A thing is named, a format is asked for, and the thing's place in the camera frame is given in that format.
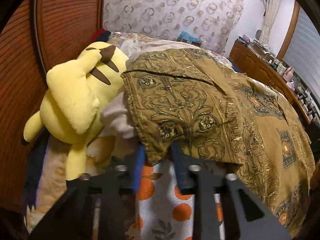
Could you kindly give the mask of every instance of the orange polka dot fabric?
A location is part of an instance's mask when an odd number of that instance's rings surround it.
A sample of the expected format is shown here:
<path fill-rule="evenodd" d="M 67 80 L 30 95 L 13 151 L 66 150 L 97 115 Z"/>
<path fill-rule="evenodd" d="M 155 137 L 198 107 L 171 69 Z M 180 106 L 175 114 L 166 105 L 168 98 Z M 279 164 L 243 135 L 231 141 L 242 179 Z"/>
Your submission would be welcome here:
<path fill-rule="evenodd" d="M 220 207 L 217 217 L 220 238 L 224 240 L 220 196 L 214 197 L 212 201 Z M 126 233 L 128 239 L 192 240 L 195 197 L 180 193 L 173 162 L 165 160 L 154 167 L 145 165 L 136 199 L 136 222 Z"/>

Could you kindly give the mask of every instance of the wall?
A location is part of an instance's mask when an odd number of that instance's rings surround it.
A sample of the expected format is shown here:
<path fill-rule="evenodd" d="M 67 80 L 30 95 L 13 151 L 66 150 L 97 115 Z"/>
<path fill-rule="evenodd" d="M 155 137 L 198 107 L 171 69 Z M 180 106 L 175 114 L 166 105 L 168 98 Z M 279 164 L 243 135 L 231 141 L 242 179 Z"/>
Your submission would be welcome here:
<path fill-rule="evenodd" d="M 278 14 L 270 32 L 269 46 L 278 55 L 287 35 L 295 0 L 281 0 Z"/>
<path fill-rule="evenodd" d="M 46 91 L 33 42 L 30 10 L 25 0 L 0 35 L 0 206 L 18 211 L 28 152 L 23 126 L 40 106 Z"/>
<path fill-rule="evenodd" d="M 239 22 L 230 32 L 225 48 L 225 56 L 228 57 L 235 40 L 239 36 L 247 35 L 251 40 L 255 38 L 257 30 L 263 26 L 263 14 L 265 7 L 261 0 L 244 0 L 244 11 Z"/>

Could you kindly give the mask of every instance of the brown stripe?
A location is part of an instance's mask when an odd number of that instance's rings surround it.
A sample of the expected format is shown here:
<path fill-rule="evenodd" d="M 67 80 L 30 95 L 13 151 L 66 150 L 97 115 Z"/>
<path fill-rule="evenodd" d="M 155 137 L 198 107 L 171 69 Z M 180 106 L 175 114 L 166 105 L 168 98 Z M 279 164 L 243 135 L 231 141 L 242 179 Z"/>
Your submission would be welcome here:
<path fill-rule="evenodd" d="M 90 74 L 92 76 L 96 77 L 97 79 L 99 79 L 101 82 L 105 83 L 106 85 L 108 85 L 108 86 L 111 85 L 110 80 L 108 80 L 108 78 L 100 70 L 98 70 L 96 67 L 90 71 Z"/>
<path fill-rule="evenodd" d="M 119 73 L 119 69 L 117 68 L 116 64 L 112 62 L 112 60 L 105 60 L 102 63 L 106 64 L 109 68 Z"/>
<path fill-rule="evenodd" d="M 113 54 L 115 53 L 116 46 L 111 45 L 107 48 L 100 49 L 100 54 L 102 56 L 101 61 L 108 61 L 111 60 Z"/>
<path fill-rule="evenodd" d="M 89 51 L 89 50 L 93 50 L 93 49 L 96 49 L 96 48 L 86 48 L 85 50 Z"/>

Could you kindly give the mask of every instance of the red cloth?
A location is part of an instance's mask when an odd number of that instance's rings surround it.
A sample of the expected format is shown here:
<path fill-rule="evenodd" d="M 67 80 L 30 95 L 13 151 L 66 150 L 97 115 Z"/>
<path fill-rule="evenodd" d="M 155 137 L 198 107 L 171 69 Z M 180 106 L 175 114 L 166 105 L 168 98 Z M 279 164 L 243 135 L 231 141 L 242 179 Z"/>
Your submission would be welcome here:
<path fill-rule="evenodd" d="M 98 38 L 99 35 L 100 35 L 101 33 L 105 32 L 105 31 L 106 31 L 105 29 L 100 29 L 100 30 L 98 30 L 98 31 L 92 36 L 90 43 L 93 43 L 93 42 L 96 40 L 96 38 Z"/>

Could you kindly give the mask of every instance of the stuffed toy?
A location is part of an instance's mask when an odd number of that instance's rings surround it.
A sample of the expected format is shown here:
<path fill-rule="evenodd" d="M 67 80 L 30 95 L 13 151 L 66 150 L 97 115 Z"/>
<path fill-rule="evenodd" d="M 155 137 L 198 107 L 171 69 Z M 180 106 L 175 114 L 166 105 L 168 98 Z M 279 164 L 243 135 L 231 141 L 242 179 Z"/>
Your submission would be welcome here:
<path fill-rule="evenodd" d="M 102 109 L 123 85 L 120 75 L 126 70 L 126 60 L 117 47 L 94 42 L 77 59 L 48 71 L 49 89 L 40 110 L 27 121 L 23 139 L 30 142 L 45 126 L 55 138 L 72 144 L 66 162 L 66 180 L 77 179 L 85 172 L 87 145 L 103 128 Z"/>

